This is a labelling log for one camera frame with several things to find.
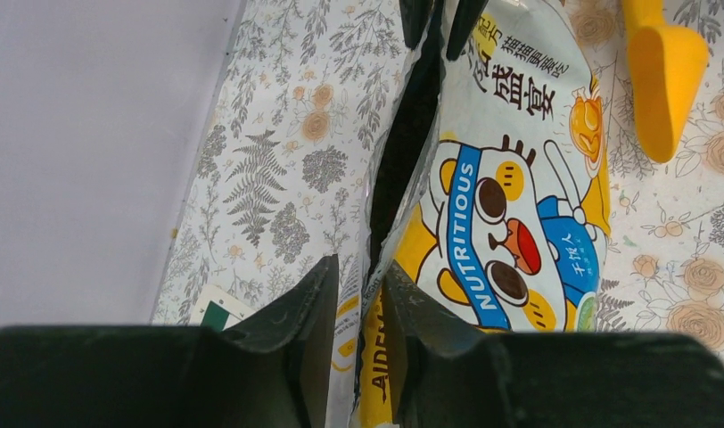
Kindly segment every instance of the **yellow scoop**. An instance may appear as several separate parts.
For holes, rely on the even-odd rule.
[[[692,29],[667,25],[662,0],[623,0],[635,128],[643,152],[667,162],[693,106],[709,48]]]

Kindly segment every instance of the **yellow packaging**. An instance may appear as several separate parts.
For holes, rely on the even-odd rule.
[[[441,34],[457,5],[445,2]],[[442,62],[430,161],[383,254],[482,331],[592,330],[610,233],[603,103],[561,5],[490,0],[462,55]],[[379,308],[364,327],[363,428],[391,421],[366,389]]]

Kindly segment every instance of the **leaf pattern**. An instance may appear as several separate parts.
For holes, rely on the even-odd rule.
[[[234,149],[234,152],[243,153],[243,158],[226,179],[228,181],[237,176],[241,178],[223,203],[235,202],[227,214],[241,214],[233,224],[244,226],[242,234],[247,235],[247,239],[255,247],[259,245],[259,238],[265,232],[265,225],[270,222],[266,214],[275,212],[270,207],[279,202],[274,191],[286,190],[277,180],[277,177],[286,174],[286,169],[276,159],[274,149],[280,142],[269,140],[274,133],[275,131],[265,131],[259,136],[247,136],[252,144]]]
[[[565,10],[619,3],[567,2]],[[599,43],[606,49],[584,48],[604,99],[614,196],[596,328],[690,333],[724,359],[724,0],[665,0],[664,17],[697,31],[712,53],[676,156],[665,164],[640,149],[626,34],[614,31]],[[694,264],[715,275],[715,283],[705,281],[722,283],[719,292],[700,288],[708,285],[698,270],[686,272]]]
[[[188,322],[205,284],[262,308],[330,253],[339,295],[359,293],[366,178],[414,60],[399,23],[388,0],[245,0],[155,323]],[[336,350],[356,337],[358,309],[337,323]],[[328,415],[343,426],[351,391],[331,394],[348,400]]]

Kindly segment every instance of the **cartoon face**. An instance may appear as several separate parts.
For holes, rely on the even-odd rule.
[[[433,230],[450,265],[450,282],[461,284],[478,326],[561,329],[564,290],[537,211],[531,173],[536,152],[523,152],[521,141],[510,145],[505,136],[501,149],[455,147],[456,158],[445,159],[438,182],[431,182],[434,205],[441,206]],[[491,312],[499,307],[498,315]]]

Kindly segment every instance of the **cartoon character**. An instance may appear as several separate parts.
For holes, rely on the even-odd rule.
[[[415,272],[413,249],[428,239],[423,231],[407,230],[396,259],[421,288],[483,330],[575,326],[575,308],[597,285],[594,242],[602,242],[603,233],[586,223],[554,142],[544,152],[565,195],[540,202],[531,171],[535,150],[523,153],[522,141],[510,146],[509,136],[500,149],[441,141],[435,159],[440,170],[431,173],[409,224],[418,227],[421,219],[432,246]],[[570,251],[584,254],[572,260],[577,265],[570,264]],[[423,272],[428,275],[420,280]]]

